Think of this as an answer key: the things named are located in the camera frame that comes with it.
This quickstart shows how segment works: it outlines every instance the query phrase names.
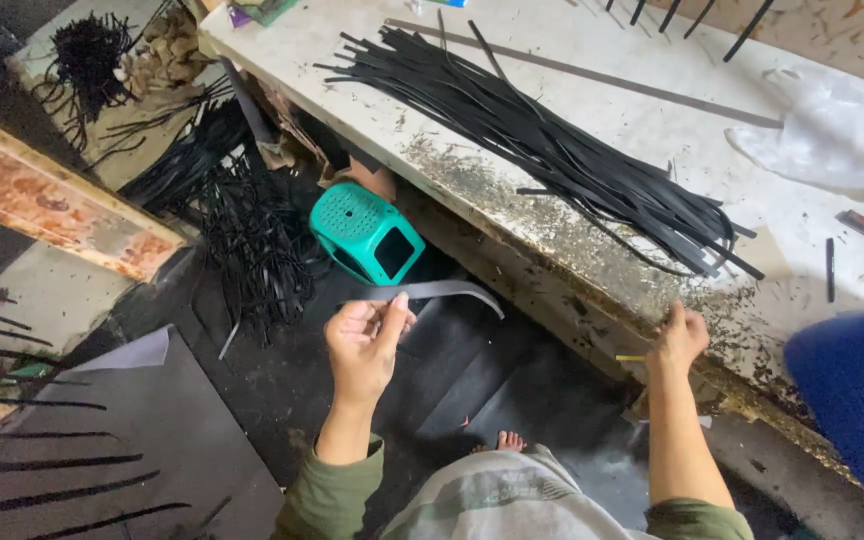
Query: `dark floor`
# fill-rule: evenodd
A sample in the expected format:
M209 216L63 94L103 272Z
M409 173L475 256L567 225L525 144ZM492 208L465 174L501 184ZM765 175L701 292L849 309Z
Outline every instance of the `dark floor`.
M282 329L268 350L240 330L220 361L232 325L214 271L202 269L195 258L166 292L139 289L121 301L70 360L94 358L165 323L176 325L272 475L290 485L329 411L322 326L354 281L333 270L318 284L300 325ZM431 247L412 274L413 280L465 276ZM475 444L495 444L502 429L548 446L586 495L625 527L644 529L648 435L620 418L629 398L622 384L510 304L503 304L502 321L472 297L426 300L413 310L418 322L399 347L372 425L386 440L385 476L368 501L364 536L375 536L433 472ZM794 517L768 497L737 477L727 479L756 538L780 539L796 528Z

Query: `fingernail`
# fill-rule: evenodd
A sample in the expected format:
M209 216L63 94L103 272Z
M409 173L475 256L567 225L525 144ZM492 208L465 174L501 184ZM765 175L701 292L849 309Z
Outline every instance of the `fingernail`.
M395 300L391 304L400 310L406 310L409 307L409 293L402 291L395 296Z

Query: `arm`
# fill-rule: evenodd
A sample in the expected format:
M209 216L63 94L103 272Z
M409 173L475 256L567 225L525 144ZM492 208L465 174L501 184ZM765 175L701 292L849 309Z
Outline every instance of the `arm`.
M366 500L382 480L383 448L371 434L373 413L392 378L399 337L416 320L407 301L353 301L325 325L332 407L315 449L289 486L271 538L352 538L362 530Z
M649 371L649 533L666 540L752 539L702 434L689 383L709 345L706 323L678 300L646 354Z

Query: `hand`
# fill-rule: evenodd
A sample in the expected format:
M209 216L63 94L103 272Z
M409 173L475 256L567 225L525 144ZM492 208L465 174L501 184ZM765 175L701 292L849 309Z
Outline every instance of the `hand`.
M688 375L692 362L709 346L705 319L685 309L680 300L672 303L668 322L656 330L658 338L645 355L646 367L652 374Z
M374 408L392 379L399 337L416 323L409 297L350 301L325 324L335 405Z

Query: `bundle of black rubber strips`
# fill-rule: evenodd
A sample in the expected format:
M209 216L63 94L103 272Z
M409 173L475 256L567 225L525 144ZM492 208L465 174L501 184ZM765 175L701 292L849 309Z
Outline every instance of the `bundle of black rubber strips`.
M763 278L733 253L738 234L755 234L732 223L721 202L690 193L669 180L665 170L619 152L522 94L506 80L473 21L469 26L498 76L417 33L388 27L380 34L389 48L343 33L355 45L345 46L353 55L335 56L353 64L316 67L340 75L327 83L369 85L521 167L655 268L679 276L717 276L717 268L728 261ZM605 221L631 227L688 272L654 261ZM706 248L720 256L717 263L705 261Z

